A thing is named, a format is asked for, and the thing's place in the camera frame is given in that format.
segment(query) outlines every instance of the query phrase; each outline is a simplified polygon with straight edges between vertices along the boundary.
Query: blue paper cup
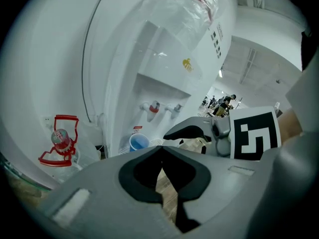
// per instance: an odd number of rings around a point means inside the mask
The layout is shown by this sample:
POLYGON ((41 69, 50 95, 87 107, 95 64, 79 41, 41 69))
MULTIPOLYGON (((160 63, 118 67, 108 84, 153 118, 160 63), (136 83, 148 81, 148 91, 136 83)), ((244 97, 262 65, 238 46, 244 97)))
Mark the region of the blue paper cup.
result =
POLYGON ((130 151, 147 148, 150 145, 149 139, 141 134, 135 133, 130 137, 130 151))

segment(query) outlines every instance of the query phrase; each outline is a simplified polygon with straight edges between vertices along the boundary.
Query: red bottle holder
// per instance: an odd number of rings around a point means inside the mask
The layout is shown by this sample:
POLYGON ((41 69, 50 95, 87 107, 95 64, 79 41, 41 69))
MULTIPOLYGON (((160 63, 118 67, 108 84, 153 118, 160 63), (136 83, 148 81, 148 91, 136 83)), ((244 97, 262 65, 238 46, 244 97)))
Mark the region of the red bottle holder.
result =
POLYGON ((71 166, 71 157, 76 153, 75 150, 75 143, 78 140, 78 131, 77 131, 77 125, 78 125, 79 119, 77 116, 72 115, 56 115, 54 118, 54 132, 52 134, 51 140, 54 146, 51 148, 50 151, 45 151, 43 154, 39 157, 39 161, 43 165, 47 166, 54 166, 54 167, 65 167, 65 166, 71 166), (57 120, 74 120, 76 121, 74 126, 75 131, 75 140, 72 140, 67 131, 64 129, 56 129, 56 121, 57 120), (54 161, 54 160, 48 160, 44 159, 44 156, 47 153, 52 153, 53 151, 56 151, 59 155, 64 157, 64 160, 62 161, 54 161))

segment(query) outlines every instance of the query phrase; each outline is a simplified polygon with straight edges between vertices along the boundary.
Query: yellow sticker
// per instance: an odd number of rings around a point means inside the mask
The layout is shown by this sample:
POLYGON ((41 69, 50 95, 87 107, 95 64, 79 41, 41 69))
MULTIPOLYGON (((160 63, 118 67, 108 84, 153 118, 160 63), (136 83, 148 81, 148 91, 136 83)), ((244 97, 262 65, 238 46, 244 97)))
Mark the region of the yellow sticker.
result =
POLYGON ((183 60, 183 66, 185 67, 185 69, 188 72, 192 72, 194 70, 194 68, 192 68, 191 64, 190 64, 190 58, 184 59, 183 60))

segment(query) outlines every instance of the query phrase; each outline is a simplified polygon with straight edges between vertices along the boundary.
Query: faucet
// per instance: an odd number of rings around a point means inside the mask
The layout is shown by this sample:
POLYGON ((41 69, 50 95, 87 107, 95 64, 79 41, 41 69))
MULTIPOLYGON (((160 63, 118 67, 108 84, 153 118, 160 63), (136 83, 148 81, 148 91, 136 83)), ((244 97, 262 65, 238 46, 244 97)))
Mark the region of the faucet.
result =
POLYGON ((173 120, 174 118, 176 118, 178 116, 181 108, 182 108, 182 106, 180 104, 177 104, 174 108, 172 108, 170 105, 167 105, 165 107, 165 111, 171 112, 170 118, 173 120))
POLYGON ((151 122, 155 118, 155 115, 159 112, 160 104, 157 101, 153 101, 151 105, 149 105, 148 102, 145 102, 142 105, 140 105, 140 108, 147 112, 147 121, 151 122))

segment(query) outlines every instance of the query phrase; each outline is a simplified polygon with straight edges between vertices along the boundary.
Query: label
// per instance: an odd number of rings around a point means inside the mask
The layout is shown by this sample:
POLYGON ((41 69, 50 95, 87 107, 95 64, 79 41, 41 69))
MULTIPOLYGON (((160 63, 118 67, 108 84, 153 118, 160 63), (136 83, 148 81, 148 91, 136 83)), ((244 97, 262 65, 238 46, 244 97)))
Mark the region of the label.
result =
POLYGON ((219 33, 220 40, 223 39, 223 31, 221 30, 220 23, 217 25, 217 30, 218 30, 218 33, 219 33))
POLYGON ((194 68, 192 68, 192 66, 190 64, 190 58, 183 60, 183 66, 189 73, 191 73, 194 70, 194 68))
POLYGON ((134 133, 138 133, 138 132, 140 131, 140 129, 142 129, 142 126, 141 126, 141 125, 135 126, 135 127, 133 128, 134 133))

